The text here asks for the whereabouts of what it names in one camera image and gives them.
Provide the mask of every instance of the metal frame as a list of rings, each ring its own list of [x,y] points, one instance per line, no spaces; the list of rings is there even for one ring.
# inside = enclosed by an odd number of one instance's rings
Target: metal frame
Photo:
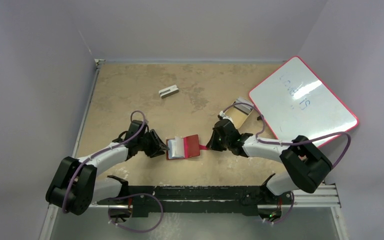
[[[92,83],[92,87],[87,100],[87,105],[83,114],[83,118],[80,123],[80,128],[79,128],[74,149],[72,152],[73,158],[76,156],[77,151],[79,149],[80,138],[83,133],[85,120],[89,112],[89,107],[91,105],[91,100],[92,100],[92,96],[94,94],[95,86],[98,80],[98,75],[101,70],[101,67],[105,64],[105,62],[106,62],[105,60],[99,60],[96,63],[95,76],[93,78],[93,83]],[[339,240],[349,240],[344,216],[341,211],[341,203],[338,197],[338,191],[335,185],[320,185],[313,194],[306,193],[302,190],[294,190],[293,193],[295,195],[294,206],[293,206],[294,208],[330,208]],[[92,203],[89,206],[89,208],[105,208],[105,209],[109,207],[113,209],[126,209],[128,206],[127,205],[101,205],[101,204],[97,205],[96,203]],[[268,205],[258,205],[257,207],[259,209],[271,209],[271,208],[276,208],[277,206],[268,204]],[[52,204],[48,206],[48,210],[46,213],[46,217],[43,223],[39,240],[51,239],[52,231],[53,231],[55,220],[57,218],[58,213],[59,213],[59,207]]]

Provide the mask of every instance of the whiteboard eraser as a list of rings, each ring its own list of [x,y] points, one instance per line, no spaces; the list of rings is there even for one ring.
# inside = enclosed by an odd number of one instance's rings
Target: whiteboard eraser
[[[178,86],[173,85],[173,86],[169,86],[169,87],[166,87],[164,89],[159,90],[158,94],[162,99],[164,99],[164,98],[167,98],[168,96],[171,96],[171,95],[176,94],[178,92],[179,92]]]

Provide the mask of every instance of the beige tabletop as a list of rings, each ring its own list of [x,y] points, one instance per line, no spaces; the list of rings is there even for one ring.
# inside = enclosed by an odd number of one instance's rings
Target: beige tabletop
[[[165,142],[174,136],[198,134],[206,145],[217,115],[237,97],[275,71],[279,64],[105,64],[98,76],[77,156],[107,146],[130,125],[130,114],[141,110]],[[158,91],[176,84],[179,93],[161,99]],[[134,119],[141,119],[137,114]],[[256,133],[262,127],[253,112],[239,129]],[[274,138],[269,129],[261,135]],[[113,174],[130,185],[261,185],[272,173],[283,172],[281,163],[235,156],[230,151],[202,150],[190,159],[148,158],[139,152],[98,178]]]

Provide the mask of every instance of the cable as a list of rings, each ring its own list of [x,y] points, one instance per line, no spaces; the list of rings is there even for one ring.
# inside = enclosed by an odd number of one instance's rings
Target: cable
[[[343,148],[343,151],[342,153],[339,155],[339,157],[337,158],[337,160],[333,163],[332,165],[332,168],[335,168],[338,163],[342,160],[342,158],[344,157],[345,153],[348,151],[348,148],[350,147],[350,144],[351,144],[351,135],[346,132],[346,131],[338,131],[338,132],[334,132],[334,133],[330,133],[330,134],[327,134],[327,135],[323,135],[323,136],[319,136],[319,137],[316,137],[316,138],[313,138],[313,139],[310,139],[310,140],[306,140],[306,141],[301,141],[301,142],[277,142],[277,141],[265,141],[265,140],[261,140],[259,139],[259,135],[262,134],[266,128],[266,123],[265,123],[265,119],[264,119],[264,116],[261,114],[261,112],[256,108],[254,107],[253,105],[251,104],[248,104],[246,102],[236,102],[236,103],[233,103],[232,105],[226,107],[224,110],[223,110],[223,113],[225,113],[228,109],[230,109],[231,107],[235,106],[235,105],[246,105],[246,106],[249,106],[251,108],[253,108],[261,117],[261,120],[262,120],[262,130],[257,132],[255,134],[255,138],[257,139],[257,141],[259,143],[262,143],[262,144],[271,144],[271,145],[285,145],[285,146],[301,146],[301,145],[305,145],[305,144],[310,144],[310,143],[313,143],[315,141],[319,141],[319,140],[322,140],[322,139],[327,139],[327,138],[330,138],[330,137],[333,137],[333,136],[338,136],[338,135],[345,135],[346,138],[347,138],[347,142],[346,142],[346,145],[345,147]]]
[[[282,216],[279,218],[279,220],[272,221],[273,224],[279,224],[279,223],[283,222],[287,218],[287,216],[291,213],[292,208],[294,207],[295,195],[292,191],[290,192],[290,195],[292,197],[291,203],[290,203],[290,208],[287,210],[287,212],[284,215],[282,214]]]
[[[132,195],[128,195],[128,196],[114,197],[114,198],[111,198],[111,200],[123,200],[123,199],[133,198],[133,197],[136,197],[136,196],[141,196],[141,195],[153,198],[158,203],[159,209],[161,210],[161,214],[159,216],[158,222],[153,227],[151,227],[149,229],[146,229],[146,230],[137,230],[137,229],[132,229],[130,227],[118,224],[118,223],[114,222],[111,219],[110,209],[108,209],[108,218],[109,218],[109,222],[108,223],[114,224],[116,227],[122,228],[124,230],[130,231],[130,232],[133,232],[133,233],[137,233],[137,234],[148,233],[148,232],[156,229],[158,227],[158,225],[160,225],[161,221],[163,220],[164,211],[163,211],[163,205],[161,204],[160,200],[158,200],[158,198],[156,198],[155,196],[153,196],[151,194],[148,194],[148,193],[136,193],[136,194],[132,194]]]
[[[77,169],[75,170],[73,176],[70,179],[70,182],[68,183],[67,190],[65,191],[64,200],[62,201],[62,212],[63,213],[65,213],[65,214],[68,213],[68,211],[67,211],[67,203],[68,203],[68,200],[69,200],[69,194],[70,194],[70,191],[71,191],[72,186],[74,184],[74,180],[76,179],[77,175],[79,174],[79,172],[83,168],[83,166],[85,166],[86,163],[88,163],[90,160],[94,159],[96,156],[99,156],[99,155],[101,155],[101,154],[103,154],[105,152],[108,152],[108,151],[112,150],[112,149],[119,148],[122,145],[128,143],[130,140],[134,139],[142,131],[142,129],[144,129],[145,122],[147,121],[147,119],[145,118],[145,114],[142,111],[134,110],[131,113],[131,115],[130,115],[130,121],[131,122],[133,121],[132,117],[133,117],[133,114],[135,114],[135,113],[140,113],[140,114],[142,114],[142,117],[143,117],[142,125],[140,125],[139,130],[137,130],[137,132],[135,134],[133,134],[128,139],[120,142],[119,144],[116,144],[116,145],[114,145],[112,147],[106,147],[106,148],[104,148],[102,150],[99,150],[99,151],[95,152],[90,157],[88,157],[86,160],[84,160],[82,163],[80,163],[80,165],[77,167]]]

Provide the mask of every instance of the wooden table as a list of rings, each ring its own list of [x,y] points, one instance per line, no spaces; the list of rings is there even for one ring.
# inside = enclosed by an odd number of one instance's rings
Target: wooden table
[[[237,97],[275,71],[279,64],[105,64],[98,76],[77,156],[107,146],[130,125],[130,114],[141,110],[160,138],[198,134],[205,145],[217,115]],[[176,84],[179,93],[165,99],[158,91]],[[239,129],[256,133],[262,127],[253,112]],[[261,135],[274,138],[269,129]],[[139,152],[98,178],[113,174],[130,185],[260,185],[281,163],[235,156],[230,151],[201,151],[199,157],[166,160]]]

